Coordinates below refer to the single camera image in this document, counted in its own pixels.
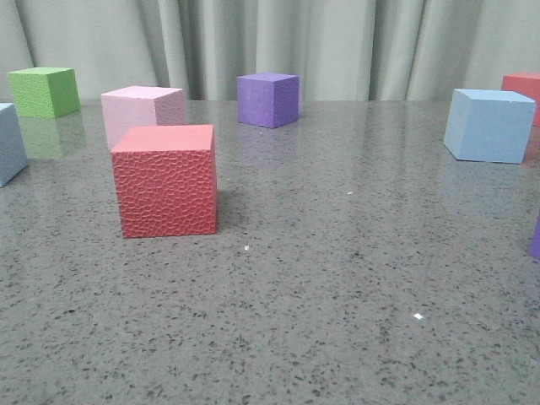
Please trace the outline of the light blue foam cube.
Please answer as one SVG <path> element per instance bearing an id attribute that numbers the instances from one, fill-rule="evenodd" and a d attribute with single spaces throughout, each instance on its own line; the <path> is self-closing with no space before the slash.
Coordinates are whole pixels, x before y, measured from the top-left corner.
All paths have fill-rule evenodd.
<path id="1" fill-rule="evenodd" d="M 535 110 L 514 91 L 454 89 L 444 145 L 458 160 L 520 164 Z"/>

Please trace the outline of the purple foam cube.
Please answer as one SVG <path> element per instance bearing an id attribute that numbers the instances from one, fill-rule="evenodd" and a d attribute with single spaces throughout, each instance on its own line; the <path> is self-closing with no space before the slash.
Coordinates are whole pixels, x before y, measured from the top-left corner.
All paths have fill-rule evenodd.
<path id="1" fill-rule="evenodd" d="M 300 117 L 300 77 L 282 73 L 253 73 L 237 78 L 238 120 L 276 128 Z"/>

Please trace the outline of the red textured foam cube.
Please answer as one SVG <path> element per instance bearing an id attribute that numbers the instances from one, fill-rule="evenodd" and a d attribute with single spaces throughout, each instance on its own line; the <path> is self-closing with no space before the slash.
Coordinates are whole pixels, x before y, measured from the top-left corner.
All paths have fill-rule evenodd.
<path id="1" fill-rule="evenodd" d="M 125 238 L 216 232 L 212 125 L 133 127 L 111 163 Z"/>

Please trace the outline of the pink foam cube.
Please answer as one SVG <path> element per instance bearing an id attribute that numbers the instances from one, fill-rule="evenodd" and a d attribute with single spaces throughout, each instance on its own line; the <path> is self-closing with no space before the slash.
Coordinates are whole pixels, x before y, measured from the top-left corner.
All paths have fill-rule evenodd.
<path id="1" fill-rule="evenodd" d="M 186 122 L 183 89 L 129 86 L 100 96 L 108 149 L 128 129 L 138 126 L 175 126 Z"/>

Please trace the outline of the grey-green curtain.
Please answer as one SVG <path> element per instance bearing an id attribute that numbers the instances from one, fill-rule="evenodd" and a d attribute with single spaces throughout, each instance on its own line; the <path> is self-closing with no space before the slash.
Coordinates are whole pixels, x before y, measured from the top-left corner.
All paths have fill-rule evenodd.
<path id="1" fill-rule="evenodd" d="M 539 69 L 536 1 L 4 1 L 1 71 L 73 68 L 96 99 L 128 85 L 232 100 L 248 73 L 303 100 L 447 100 Z"/>

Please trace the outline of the green foam cube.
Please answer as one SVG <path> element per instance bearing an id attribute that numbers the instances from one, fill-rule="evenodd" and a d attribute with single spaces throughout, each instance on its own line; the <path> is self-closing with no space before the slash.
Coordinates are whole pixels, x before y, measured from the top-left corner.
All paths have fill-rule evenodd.
<path id="1" fill-rule="evenodd" d="M 32 67 L 7 75 L 19 116 L 58 118 L 80 110 L 73 68 Z"/>

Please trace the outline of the purple cube at right edge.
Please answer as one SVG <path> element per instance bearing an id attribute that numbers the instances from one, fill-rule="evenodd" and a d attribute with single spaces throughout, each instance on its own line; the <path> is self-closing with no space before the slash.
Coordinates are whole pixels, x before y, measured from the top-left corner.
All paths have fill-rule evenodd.
<path id="1" fill-rule="evenodd" d="M 531 257 L 540 257 L 540 216 L 537 217 L 535 229 L 532 234 L 532 241 L 529 247 L 529 255 Z"/>

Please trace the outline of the red foam cube far right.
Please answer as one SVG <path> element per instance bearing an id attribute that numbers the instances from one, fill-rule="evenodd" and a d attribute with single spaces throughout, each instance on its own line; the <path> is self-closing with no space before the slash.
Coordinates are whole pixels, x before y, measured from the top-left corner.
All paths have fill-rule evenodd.
<path id="1" fill-rule="evenodd" d="M 506 74 L 502 79 L 501 89 L 515 91 L 535 101 L 536 110 L 532 125 L 538 127 L 540 122 L 540 73 L 521 72 Z"/>

